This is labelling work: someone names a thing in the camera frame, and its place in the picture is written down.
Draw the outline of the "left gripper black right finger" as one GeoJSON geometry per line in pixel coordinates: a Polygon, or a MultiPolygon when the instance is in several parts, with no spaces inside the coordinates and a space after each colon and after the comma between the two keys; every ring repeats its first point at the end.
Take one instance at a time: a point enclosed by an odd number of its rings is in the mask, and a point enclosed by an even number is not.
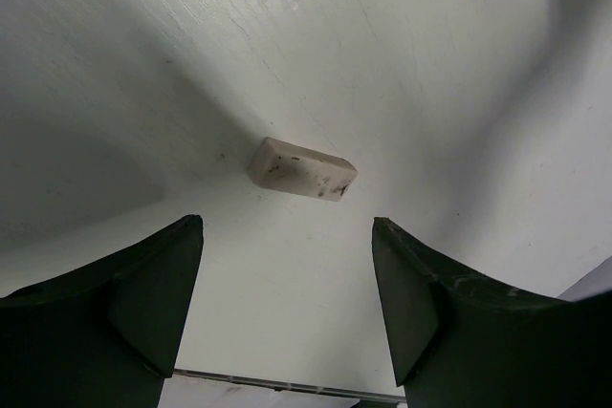
{"type": "Polygon", "coordinates": [[[372,254],[396,383],[411,407],[607,407],[611,296],[510,286],[376,218],[372,254]]]}

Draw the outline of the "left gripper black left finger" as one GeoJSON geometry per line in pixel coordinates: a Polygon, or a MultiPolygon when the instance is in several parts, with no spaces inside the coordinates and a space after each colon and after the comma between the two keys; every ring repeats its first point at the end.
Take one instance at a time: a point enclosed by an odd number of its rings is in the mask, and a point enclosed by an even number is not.
{"type": "Polygon", "coordinates": [[[174,372],[204,246],[186,215],[1,300],[4,407],[155,407],[174,372]]]}

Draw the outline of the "grey white eraser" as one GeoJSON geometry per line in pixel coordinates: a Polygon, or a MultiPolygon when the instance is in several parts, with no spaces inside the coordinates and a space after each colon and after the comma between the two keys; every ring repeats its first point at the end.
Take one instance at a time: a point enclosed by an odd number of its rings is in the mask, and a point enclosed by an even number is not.
{"type": "Polygon", "coordinates": [[[339,202],[358,170],[343,158],[265,138],[251,159],[248,175],[261,188],[339,202]]]}

